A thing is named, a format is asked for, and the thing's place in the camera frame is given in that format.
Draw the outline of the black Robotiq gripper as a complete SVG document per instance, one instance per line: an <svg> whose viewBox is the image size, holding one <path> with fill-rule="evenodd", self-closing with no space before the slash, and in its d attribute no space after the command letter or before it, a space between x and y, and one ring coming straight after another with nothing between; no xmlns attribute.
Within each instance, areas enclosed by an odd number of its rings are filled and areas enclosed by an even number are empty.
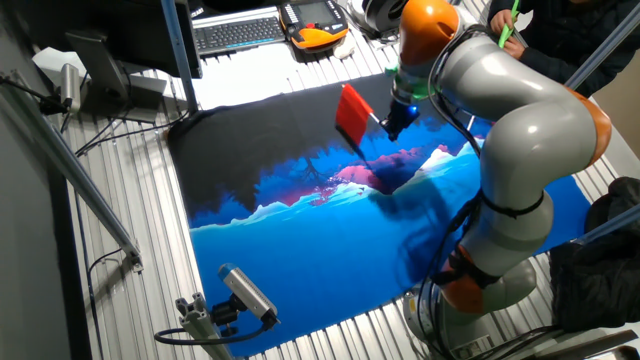
<svg viewBox="0 0 640 360"><path fill-rule="evenodd" d="M390 104L390 112L381 125L388 128L387 133L389 140L396 142L400 131L410 126L420 116L417 105L405 104L399 101L392 101Z"/></svg>

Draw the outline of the person left hand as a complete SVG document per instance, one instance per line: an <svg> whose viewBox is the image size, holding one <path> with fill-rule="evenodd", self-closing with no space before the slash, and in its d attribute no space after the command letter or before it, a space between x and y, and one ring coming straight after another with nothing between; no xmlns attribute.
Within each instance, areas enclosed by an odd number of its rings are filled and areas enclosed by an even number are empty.
<svg viewBox="0 0 640 360"><path fill-rule="evenodd" d="M513 36L505 41L503 49L516 60L520 60L526 50L525 46Z"/></svg>

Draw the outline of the person right hand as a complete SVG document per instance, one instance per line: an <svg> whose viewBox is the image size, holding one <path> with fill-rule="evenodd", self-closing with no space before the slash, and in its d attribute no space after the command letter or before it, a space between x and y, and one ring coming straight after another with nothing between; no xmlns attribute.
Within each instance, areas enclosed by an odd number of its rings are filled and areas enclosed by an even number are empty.
<svg viewBox="0 0 640 360"><path fill-rule="evenodd" d="M512 16L512 11L510 9L504 9L504 10L498 11L492 17L489 25L491 30L497 35L501 35L505 27L507 27L508 29L513 29L514 19Z"/></svg>

